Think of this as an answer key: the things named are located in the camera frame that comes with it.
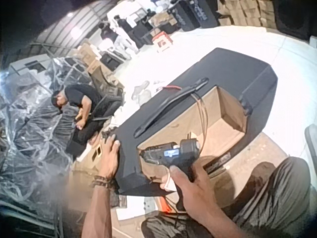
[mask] ceiling light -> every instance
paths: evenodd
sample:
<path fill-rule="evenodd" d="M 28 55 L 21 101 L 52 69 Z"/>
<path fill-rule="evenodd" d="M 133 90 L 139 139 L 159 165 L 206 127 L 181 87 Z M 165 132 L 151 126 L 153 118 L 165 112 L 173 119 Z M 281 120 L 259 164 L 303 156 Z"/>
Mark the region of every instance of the ceiling light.
<path fill-rule="evenodd" d="M 79 29 L 77 26 L 75 26 L 73 29 L 71 29 L 70 31 L 70 35 L 77 40 L 81 34 L 83 34 L 83 31 L 81 29 Z"/>

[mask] black speaker box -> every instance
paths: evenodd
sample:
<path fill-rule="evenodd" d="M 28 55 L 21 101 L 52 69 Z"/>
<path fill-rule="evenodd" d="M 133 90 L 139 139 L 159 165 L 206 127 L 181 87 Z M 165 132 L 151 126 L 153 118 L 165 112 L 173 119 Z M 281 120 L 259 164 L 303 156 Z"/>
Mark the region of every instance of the black speaker box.
<path fill-rule="evenodd" d="M 200 24 L 190 9 L 188 3 L 184 0 L 179 1 L 168 10 L 177 20 L 178 25 L 183 31 L 192 31 L 200 27 Z"/>
<path fill-rule="evenodd" d="M 187 0 L 193 14 L 202 28 L 217 27 L 218 22 L 214 12 L 217 11 L 216 0 Z"/>
<path fill-rule="evenodd" d="M 280 32 L 302 40 L 309 39 L 313 14 L 311 1 L 274 0 L 273 5 L 276 27 Z"/>

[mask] person's right hand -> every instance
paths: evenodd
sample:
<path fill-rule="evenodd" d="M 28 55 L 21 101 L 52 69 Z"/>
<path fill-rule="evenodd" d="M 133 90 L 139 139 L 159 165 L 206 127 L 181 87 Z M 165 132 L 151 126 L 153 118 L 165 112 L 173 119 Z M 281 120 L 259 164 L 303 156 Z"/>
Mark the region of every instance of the person's right hand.
<path fill-rule="evenodd" d="M 213 207 L 217 206 L 216 198 L 204 168 L 195 163 L 192 169 L 195 177 L 194 182 L 190 182 L 188 177 L 176 166 L 170 167 L 170 176 L 183 192 L 184 207 L 188 215 L 204 226 L 208 222 L 208 214 Z M 162 178 L 163 183 L 160 185 L 162 189 L 166 180 L 167 177 Z"/>

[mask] stacked boxes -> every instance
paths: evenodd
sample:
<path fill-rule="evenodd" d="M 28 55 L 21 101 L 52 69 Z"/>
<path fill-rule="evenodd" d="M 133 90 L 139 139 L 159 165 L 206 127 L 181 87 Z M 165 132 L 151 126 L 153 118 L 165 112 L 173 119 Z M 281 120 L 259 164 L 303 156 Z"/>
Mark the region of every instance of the stacked boxes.
<path fill-rule="evenodd" d="M 261 23 L 263 27 L 276 29 L 273 2 L 271 0 L 258 0 L 261 11 Z"/>
<path fill-rule="evenodd" d="M 218 1 L 220 25 L 264 26 L 275 28 L 272 0 L 225 0 Z"/>

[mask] white floor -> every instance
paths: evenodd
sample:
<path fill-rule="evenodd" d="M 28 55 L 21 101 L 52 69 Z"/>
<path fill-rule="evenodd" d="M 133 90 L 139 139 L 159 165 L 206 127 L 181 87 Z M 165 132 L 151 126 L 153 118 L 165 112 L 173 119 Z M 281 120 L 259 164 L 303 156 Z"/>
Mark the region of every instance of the white floor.
<path fill-rule="evenodd" d="M 317 50 L 308 43 L 277 31 L 259 27 L 227 26 L 197 29 L 172 35 L 172 48 L 157 53 L 154 46 L 144 46 L 130 62 L 117 69 L 115 76 L 124 84 L 126 103 L 116 113 L 121 124 L 139 106 L 131 100 L 134 86 L 151 82 L 152 95 L 216 47 L 237 51 L 272 65 L 278 76 L 273 108 L 264 132 L 287 154 L 310 164 L 304 129 L 317 123 Z M 313 185 L 317 179 L 311 165 Z"/>

